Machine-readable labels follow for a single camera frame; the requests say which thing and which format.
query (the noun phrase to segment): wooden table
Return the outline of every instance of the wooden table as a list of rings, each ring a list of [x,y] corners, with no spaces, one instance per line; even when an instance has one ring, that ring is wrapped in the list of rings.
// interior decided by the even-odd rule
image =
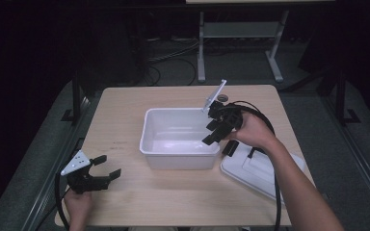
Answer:
[[[95,226],[263,226],[274,225],[276,202],[213,169],[153,170],[139,144],[146,110],[203,107],[215,86],[106,89],[82,150],[89,158],[107,155],[91,175],[122,168],[109,190],[94,192],[88,225]],[[229,102],[245,100],[273,123],[290,152],[303,156],[276,89],[272,86],[225,86]],[[312,181],[308,168],[305,175]],[[61,224],[56,216],[56,223]],[[290,225],[282,208],[281,225]]]

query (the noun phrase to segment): black cable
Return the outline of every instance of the black cable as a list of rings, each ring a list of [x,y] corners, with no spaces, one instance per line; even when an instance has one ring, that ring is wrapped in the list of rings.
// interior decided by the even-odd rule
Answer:
[[[281,195],[280,195],[280,187],[278,186],[278,180],[276,178],[275,173],[275,191],[276,191],[276,222],[275,222],[275,231],[278,231],[280,228],[280,220],[281,220]]]
[[[248,102],[245,102],[245,101],[235,101],[233,104],[230,103],[230,104],[218,109],[218,111],[216,113],[218,113],[220,111],[228,110],[228,109],[238,109],[238,110],[241,110],[241,111],[251,113],[251,114],[259,117],[260,119],[262,119],[266,123],[267,127],[272,131],[272,133],[275,134],[275,129],[274,129],[272,123],[270,122],[269,118],[267,118],[265,115],[263,115],[255,106],[252,105],[253,108],[250,108],[250,107],[247,107],[247,106],[235,104],[237,102],[247,103],[249,105],[252,105],[251,103],[248,103]],[[277,213],[276,213],[276,221],[275,221],[275,229],[274,230],[278,231],[279,228],[280,228],[280,220],[281,220],[281,195],[280,195],[280,188],[279,188],[279,185],[278,185],[278,180],[277,180],[277,177],[276,177],[276,173],[275,173],[275,192],[276,192]]]
[[[237,104],[237,103],[245,103],[245,104],[248,104],[250,106],[252,106],[253,108],[255,108],[258,112],[260,112],[260,110],[258,108],[256,108],[256,106],[252,105],[250,102],[247,102],[247,101],[243,101],[243,100],[238,100],[238,101],[234,101],[233,102],[234,104]]]
[[[70,226],[68,225],[68,221],[65,216],[65,212],[63,211],[62,206],[62,199],[59,197],[59,188],[60,188],[60,172],[56,173],[55,177],[55,198],[56,198],[56,207],[58,208],[59,217],[62,220],[65,229],[68,230]]]
[[[62,199],[65,197],[68,190],[62,195]],[[40,223],[38,224],[38,227],[36,227],[36,231],[40,229],[40,227],[43,225],[44,221],[49,217],[49,215],[56,209],[56,203],[50,208],[50,210],[44,215],[44,217],[41,219]]]
[[[158,63],[167,62],[167,61],[181,61],[181,62],[185,62],[185,63],[187,63],[187,64],[189,64],[191,66],[192,70],[194,71],[194,76],[193,76],[191,82],[189,82],[187,84],[187,86],[191,86],[194,83],[194,81],[197,79],[197,68],[191,62],[189,62],[187,60],[184,60],[184,59],[165,59],[165,60],[162,60],[162,61],[155,61],[153,63],[154,64],[158,64]]]

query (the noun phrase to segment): dark background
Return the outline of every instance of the dark background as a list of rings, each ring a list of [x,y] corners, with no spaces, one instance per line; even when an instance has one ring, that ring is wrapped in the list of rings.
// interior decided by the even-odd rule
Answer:
[[[86,94],[106,86],[132,86],[146,70],[144,39],[198,34],[196,12],[138,17],[94,13],[84,8],[85,2],[0,1],[0,196],[56,96],[74,75]],[[233,18],[244,19],[242,14]],[[138,26],[138,21],[145,24]],[[303,68],[315,72],[332,64],[370,108],[370,1],[337,1],[324,13],[296,9],[283,39],[306,41],[313,33]]]

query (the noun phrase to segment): white plastic piece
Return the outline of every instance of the white plastic piece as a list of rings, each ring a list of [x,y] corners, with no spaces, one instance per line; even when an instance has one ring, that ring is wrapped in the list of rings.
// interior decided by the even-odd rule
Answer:
[[[82,150],[79,150],[73,159],[67,164],[67,166],[61,171],[61,175],[67,175],[75,170],[82,167],[86,167],[90,164],[90,159],[84,154]]]
[[[154,108],[145,114],[140,150],[153,169],[210,169],[220,151],[206,145],[210,122],[201,108]]]
[[[216,97],[218,97],[219,93],[224,88],[225,84],[226,84],[226,80],[222,80],[222,83],[218,86],[218,88],[215,91],[213,91],[209,95],[209,97],[206,98],[205,106],[202,109],[204,112],[206,112],[206,110],[211,106],[213,101],[215,101]]]
[[[269,157],[259,151],[254,151],[252,157],[249,158],[250,152],[250,146],[239,143],[232,157],[224,157],[221,170],[240,183],[276,199],[275,171]],[[293,154],[291,156],[297,166],[304,170],[304,160]]]

